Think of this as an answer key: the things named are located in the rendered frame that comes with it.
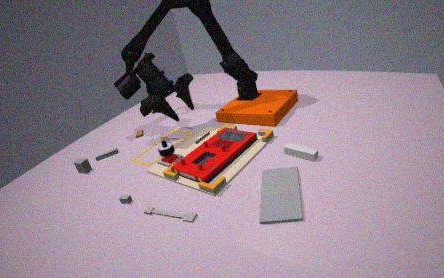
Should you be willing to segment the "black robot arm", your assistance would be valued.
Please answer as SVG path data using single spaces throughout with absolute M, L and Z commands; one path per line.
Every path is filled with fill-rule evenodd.
M 141 88 L 139 84 L 141 81 L 135 75 L 139 75 L 142 81 L 145 82 L 152 72 L 159 70 L 152 62 L 155 58 L 152 53 L 145 53 L 143 59 L 138 62 L 139 65 L 134 70 L 133 68 L 134 63 L 140 59 L 149 37 L 165 18 L 168 11 L 174 8 L 185 7 L 188 7 L 201 20 L 204 28 L 213 39 L 216 48 L 222 56 L 223 62 L 219 64 L 223 67 L 224 73 L 238 80 L 239 98 L 237 100 L 254 101 L 262 94 L 257 92 L 255 82 L 257 81 L 258 73 L 249 69 L 246 62 L 233 50 L 228 38 L 212 13 L 210 0 L 161 1 L 139 33 L 121 51 L 122 59 L 126 64 L 126 73 L 114 82 L 119 93 L 126 100 L 129 100 Z

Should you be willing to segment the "grey and white wheel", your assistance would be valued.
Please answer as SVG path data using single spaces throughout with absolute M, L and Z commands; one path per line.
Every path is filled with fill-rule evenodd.
M 159 151 L 161 157 L 167 157 L 167 156 L 172 155 L 175 152 L 175 149 L 174 149 L 173 143 L 168 142 L 167 147 L 165 147 L 165 148 L 163 148 L 162 144 L 161 144 L 158 147 L 158 151 Z

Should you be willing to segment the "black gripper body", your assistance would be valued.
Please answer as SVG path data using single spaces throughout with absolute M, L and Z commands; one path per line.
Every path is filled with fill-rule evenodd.
M 174 81 L 166 79 L 164 73 L 165 71 L 163 70 L 156 70 L 145 80 L 145 84 L 147 85 L 146 89 L 150 89 L 155 95 L 151 95 L 143 101 L 140 111 L 144 117 L 152 112 L 159 101 L 163 100 L 174 91 L 178 94 L 183 85 L 192 82 L 194 79 L 189 73 L 185 73 L 181 75 L 176 84 L 173 85 Z

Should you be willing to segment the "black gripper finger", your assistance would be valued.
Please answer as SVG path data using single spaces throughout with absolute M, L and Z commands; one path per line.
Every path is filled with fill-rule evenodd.
M 178 94 L 176 95 L 176 97 L 181 98 L 183 100 L 183 102 L 188 105 L 188 107 L 193 110 L 194 106 L 193 103 L 191 101 L 191 95 L 190 95 L 190 90 L 189 90 L 189 84 L 187 83 L 185 85 L 182 86 L 182 88 L 180 89 L 180 91 L 178 92 Z
M 154 113 L 162 113 L 165 116 L 169 116 L 173 118 L 176 121 L 179 121 L 180 118 L 177 115 L 176 112 L 170 107 L 170 105 L 167 103 L 168 101 L 164 98 L 163 100 L 159 101 L 155 108 L 152 111 L 152 114 Z

